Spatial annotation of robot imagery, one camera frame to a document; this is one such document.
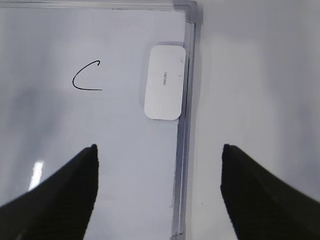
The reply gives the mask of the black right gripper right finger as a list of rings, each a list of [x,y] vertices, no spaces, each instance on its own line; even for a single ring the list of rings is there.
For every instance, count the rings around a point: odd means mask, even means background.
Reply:
[[[222,151],[220,191],[239,240],[318,240],[320,203],[235,145]]]

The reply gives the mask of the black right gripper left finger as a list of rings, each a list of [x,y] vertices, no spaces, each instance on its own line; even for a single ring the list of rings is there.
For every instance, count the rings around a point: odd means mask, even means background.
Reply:
[[[93,144],[34,189],[0,208],[2,240],[82,240],[99,188]]]

